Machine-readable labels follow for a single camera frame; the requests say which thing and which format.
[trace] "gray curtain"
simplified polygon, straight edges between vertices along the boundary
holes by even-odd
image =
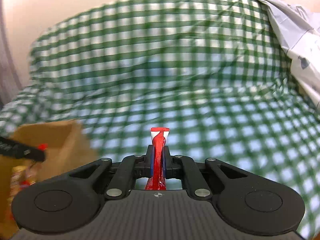
[[[6,104],[18,94],[22,85],[13,65],[5,35],[2,0],[0,0],[0,12],[0,101]]]

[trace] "red and white tube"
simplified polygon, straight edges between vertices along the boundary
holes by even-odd
[[[162,149],[169,134],[169,128],[151,128],[151,140],[154,146],[153,176],[148,179],[146,190],[165,190],[165,178],[163,174]]]

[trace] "red object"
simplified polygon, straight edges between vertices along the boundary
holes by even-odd
[[[153,176],[148,179],[145,187],[146,190],[166,190],[162,164],[162,148],[164,147],[166,142],[164,132],[167,132],[168,134],[169,128],[151,128],[151,137],[153,138],[152,145],[155,148],[155,155],[153,162]]]
[[[38,146],[38,149],[41,150],[41,151],[45,151],[48,147],[48,144],[47,143],[43,143],[43,144],[40,144]]]

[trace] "ribbed gray surface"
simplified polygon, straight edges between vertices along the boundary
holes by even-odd
[[[298,240],[294,232],[252,236],[226,224],[209,202],[191,199],[185,190],[132,190],[122,200],[108,201],[88,225],[55,236],[20,230],[12,240]]]

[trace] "metal screw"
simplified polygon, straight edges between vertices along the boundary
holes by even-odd
[[[210,195],[210,191],[205,189],[205,188],[199,188],[195,191],[195,194],[198,196],[198,197],[207,197]]]
[[[118,188],[111,188],[107,190],[107,195],[110,197],[118,197],[122,194],[122,191]]]

